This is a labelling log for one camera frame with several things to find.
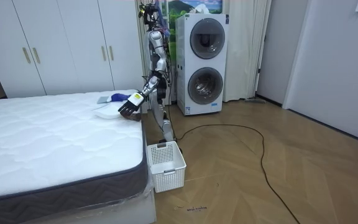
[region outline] quilted mattress top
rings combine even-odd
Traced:
[[[128,170],[143,159],[142,124],[102,119],[100,96],[0,100],[0,196]]]

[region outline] dryer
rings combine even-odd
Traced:
[[[229,15],[185,14],[175,22],[179,108],[184,115],[221,111]]]

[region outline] baseboard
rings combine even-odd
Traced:
[[[277,101],[271,100],[271,99],[266,98],[266,97],[264,97],[264,96],[261,96],[261,95],[259,95],[259,94],[256,94],[256,96],[259,97],[259,98],[261,98],[261,99],[263,99],[263,100],[268,101],[269,103],[272,103],[272,104],[274,104],[274,105],[277,105],[277,106],[279,106],[279,107],[282,107],[282,106],[283,106],[282,103],[279,103],[279,102],[277,102]]]
[[[296,114],[298,114],[298,115],[300,115],[300,116],[302,116],[302,117],[304,117],[304,118],[308,118],[309,120],[312,120],[312,121],[314,121],[314,122],[316,122],[316,123],[318,123],[318,124],[321,124],[321,125],[323,125],[323,126],[325,126],[325,127],[327,127],[327,128],[331,128],[332,130],[335,130],[335,131],[337,131],[337,132],[339,132],[339,133],[342,133],[342,134],[344,134],[344,135],[346,135],[346,136],[349,136],[349,137],[351,137],[351,138],[353,138],[353,139],[358,140],[358,137],[357,137],[357,136],[354,136],[353,134],[349,134],[349,133],[347,133],[347,132],[345,132],[345,131],[342,131],[342,130],[340,130],[340,129],[338,129],[338,128],[334,128],[334,127],[332,127],[331,125],[328,125],[328,124],[326,124],[326,123],[323,123],[323,122],[321,122],[321,121],[318,121],[318,120],[316,120],[316,119],[314,119],[314,118],[311,118],[311,117],[309,117],[309,116],[307,116],[307,115],[301,114],[301,113],[296,112],[296,111],[294,111],[294,110],[291,110],[291,109],[288,109],[288,110],[291,111],[291,112],[294,112],[294,113],[296,113]]]

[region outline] gray mattress border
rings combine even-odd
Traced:
[[[143,159],[137,166],[128,170],[76,180],[43,189],[1,195],[0,223],[22,223],[90,205],[114,204],[115,201],[119,202],[122,199],[133,197],[143,192],[147,185],[149,171],[145,151],[146,141],[143,119],[141,123]],[[114,191],[116,189],[110,188],[109,184],[115,184],[120,179],[127,179],[126,184],[129,182],[133,184],[125,185],[128,188],[117,194]],[[74,200],[71,200],[71,196],[66,198],[65,193],[67,192],[76,198],[73,198]],[[63,196],[54,195],[56,198],[51,199],[53,197],[50,197],[50,194],[61,194]],[[40,204],[34,205],[34,201],[37,201],[39,197],[41,198],[39,200]]]

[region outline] cabinet handle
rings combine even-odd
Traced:
[[[111,56],[111,60],[114,60],[114,57],[112,56],[112,47],[110,46],[110,56]]]
[[[27,53],[27,49],[25,47],[23,47],[23,53],[24,53],[25,59],[27,59],[27,62],[31,63],[29,54]]]
[[[32,51],[34,51],[35,59],[37,59],[37,62],[38,62],[38,63],[41,63],[40,58],[38,57],[37,49],[35,49],[35,47],[33,47],[33,48],[32,48]]]
[[[106,61],[106,53],[104,51],[104,47],[102,46],[103,60]]]

